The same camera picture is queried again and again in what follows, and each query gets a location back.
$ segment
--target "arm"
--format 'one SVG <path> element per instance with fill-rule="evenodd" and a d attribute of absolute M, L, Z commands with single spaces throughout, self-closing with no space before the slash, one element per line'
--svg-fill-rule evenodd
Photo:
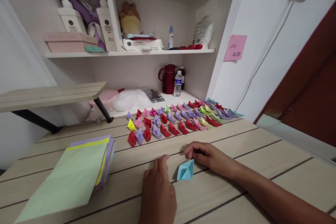
<path fill-rule="evenodd" d="M 230 158 L 209 143 L 192 142 L 183 152 L 214 172 L 227 177 L 248 193 L 278 223 L 336 223 L 336 220 L 269 179 Z"/>

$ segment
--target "wooden shelf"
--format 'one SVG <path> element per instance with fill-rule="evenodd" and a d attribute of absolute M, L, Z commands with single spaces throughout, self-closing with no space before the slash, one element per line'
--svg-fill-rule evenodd
<path fill-rule="evenodd" d="M 132 56 L 132 55 L 167 55 L 167 54 L 200 54 L 212 53 L 215 49 L 206 50 L 162 50 L 162 51 L 111 51 L 111 52 L 67 52 L 67 53 L 45 53 L 46 58 L 83 58 L 83 57 L 106 57 L 106 56 Z"/>

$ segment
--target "right hand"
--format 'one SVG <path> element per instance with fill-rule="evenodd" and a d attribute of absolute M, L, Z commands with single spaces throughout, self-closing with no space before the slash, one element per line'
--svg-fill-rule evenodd
<path fill-rule="evenodd" d="M 197 150 L 202 151 L 205 155 L 196 153 L 198 152 Z M 191 142 L 185 148 L 183 154 L 187 155 L 188 159 L 193 158 L 219 175 L 229 179 L 235 179 L 244 167 L 244 165 L 224 154 L 210 143 Z"/>

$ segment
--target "stuffed toy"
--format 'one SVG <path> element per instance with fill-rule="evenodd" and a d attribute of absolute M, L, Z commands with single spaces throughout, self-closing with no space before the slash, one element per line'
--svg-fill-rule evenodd
<path fill-rule="evenodd" d="M 127 1 L 122 3 L 122 11 L 119 13 L 120 24 L 125 35 L 140 34 L 140 15 L 136 10 L 135 3 L 129 4 Z"/>

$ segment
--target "hand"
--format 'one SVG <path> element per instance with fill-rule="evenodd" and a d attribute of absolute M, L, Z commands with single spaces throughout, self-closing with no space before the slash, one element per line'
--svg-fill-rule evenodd
<path fill-rule="evenodd" d="M 191 142 L 185 148 L 183 154 L 187 155 L 188 159 L 193 158 L 219 175 L 229 179 L 235 179 L 244 167 L 244 165 L 224 154 L 210 143 Z"/>
<path fill-rule="evenodd" d="M 139 224 L 173 224 L 176 214 L 176 195 L 169 182 L 167 159 L 155 159 L 153 169 L 145 171 Z"/>

